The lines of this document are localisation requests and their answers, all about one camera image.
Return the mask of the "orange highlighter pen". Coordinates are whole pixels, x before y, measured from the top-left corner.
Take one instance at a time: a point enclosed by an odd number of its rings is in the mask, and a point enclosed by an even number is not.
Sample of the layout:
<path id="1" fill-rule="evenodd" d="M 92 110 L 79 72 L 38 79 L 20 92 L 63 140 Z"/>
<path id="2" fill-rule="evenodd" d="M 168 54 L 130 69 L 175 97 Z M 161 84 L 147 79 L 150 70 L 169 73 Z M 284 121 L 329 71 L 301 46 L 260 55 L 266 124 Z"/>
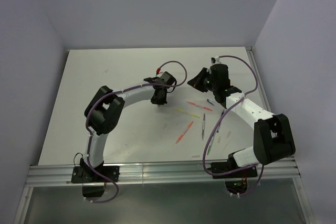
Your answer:
<path id="1" fill-rule="evenodd" d="M 189 129 L 192 127 L 193 125 L 193 121 L 187 126 L 187 128 L 184 130 L 184 132 L 178 137 L 178 139 L 176 140 L 175 144 L 178 144 L 181 139 L 184 137 L 184 135 L 189 131 Z"/>

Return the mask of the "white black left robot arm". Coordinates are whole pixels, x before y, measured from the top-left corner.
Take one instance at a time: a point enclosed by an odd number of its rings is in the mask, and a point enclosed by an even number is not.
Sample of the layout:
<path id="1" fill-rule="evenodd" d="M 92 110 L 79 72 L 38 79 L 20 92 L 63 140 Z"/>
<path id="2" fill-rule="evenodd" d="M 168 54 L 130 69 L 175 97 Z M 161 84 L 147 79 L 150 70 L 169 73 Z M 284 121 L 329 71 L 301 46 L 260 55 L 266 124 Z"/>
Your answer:
<path id="1" fill-rule="evenodd" d="M 101 86 L 85 110 L 89 132 L 87 151 L 83 158 L 83 175 L 91 182 L 98 181 L 103 171 L 103 152 L 108 134 L 114 130 L 122 110 L 140 101 L 149 100 L 155 105 L 167 103 L 167 90 L 177 84 L 168 72 L 158 77 L 145 78 L 135 87 L 113 91 Z"/>

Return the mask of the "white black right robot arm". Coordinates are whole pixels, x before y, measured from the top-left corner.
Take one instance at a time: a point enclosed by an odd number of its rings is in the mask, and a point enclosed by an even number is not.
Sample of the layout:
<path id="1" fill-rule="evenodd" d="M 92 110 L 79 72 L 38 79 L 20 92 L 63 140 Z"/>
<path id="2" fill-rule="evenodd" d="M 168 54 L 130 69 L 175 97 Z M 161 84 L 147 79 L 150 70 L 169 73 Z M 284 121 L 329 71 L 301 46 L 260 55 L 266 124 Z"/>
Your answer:
<path id="1" fill-rule="evenodd" d="M 231 85 L 228 66 L 216 63 L 203 68 L 187 82 L 200 92 L 212 92 L 215 101 L 225 108 L 224 114 L 234 112 L 253 130 L 253 145 L 229 155 L 227 170 L 234 177 L 253 165 L 268 165 L 296 152 L 289 119 L 273 114 L 246 98 L 241 89 Z"/>

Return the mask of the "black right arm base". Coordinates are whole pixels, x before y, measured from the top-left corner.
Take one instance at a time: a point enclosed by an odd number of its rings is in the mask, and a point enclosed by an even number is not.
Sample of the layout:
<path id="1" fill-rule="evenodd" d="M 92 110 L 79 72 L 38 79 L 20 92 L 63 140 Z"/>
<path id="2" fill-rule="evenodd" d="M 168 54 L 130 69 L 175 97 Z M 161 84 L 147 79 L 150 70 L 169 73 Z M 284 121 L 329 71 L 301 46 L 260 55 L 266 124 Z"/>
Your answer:
<path id="1" fill-rule="evenodd" d="M 242 194 L 248 190 L 248 178 L 256 178 L 258 173 L 255 167 L 248 168 L 245 170 L 240 170 L 233 172 L 233 170 L 238 169 L 235 163 L 225 161 L 225 162 L 212 162 L 210 167 L 207 169 L 213 174 L 226 173 L 226 175 L 212 176 L 213 179 L 233 179 L 225 182 L 226 189 L 232 194 Z"/>

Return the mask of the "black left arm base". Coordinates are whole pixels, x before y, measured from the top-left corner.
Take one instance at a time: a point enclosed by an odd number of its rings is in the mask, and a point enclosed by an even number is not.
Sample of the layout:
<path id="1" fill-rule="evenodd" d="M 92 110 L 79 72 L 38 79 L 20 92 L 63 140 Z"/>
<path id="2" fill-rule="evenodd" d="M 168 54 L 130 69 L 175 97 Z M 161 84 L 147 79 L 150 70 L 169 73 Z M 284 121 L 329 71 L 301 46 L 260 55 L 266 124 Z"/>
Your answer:
<path id="1" fill-rule="evenodd" d="M 101 166 L 98 171 L 105 177 L 117 182 L 119 179 L 119 166 Z M 82 195 L 85 199 L 98 200 L 106 192 L 107 180 L 91 169 L 85 170 L 81 166 L 73 168 L 71 183 L 82 184 Z"/>

